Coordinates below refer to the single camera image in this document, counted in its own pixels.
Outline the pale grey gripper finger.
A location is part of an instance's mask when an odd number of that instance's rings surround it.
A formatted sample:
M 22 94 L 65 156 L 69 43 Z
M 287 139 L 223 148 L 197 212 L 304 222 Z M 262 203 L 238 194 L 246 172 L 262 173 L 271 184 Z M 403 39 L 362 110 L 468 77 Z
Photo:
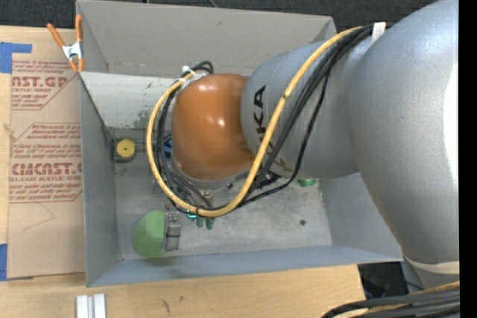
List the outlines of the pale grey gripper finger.
M 177 214 L 172 215 L 172 249 L 179 249 L 181 224 Z
M 172 214 L 167 213 L 165 215 L 165 225 L 164 225 L 164 250 L 172 251 L 172 223 L 173 218 Z

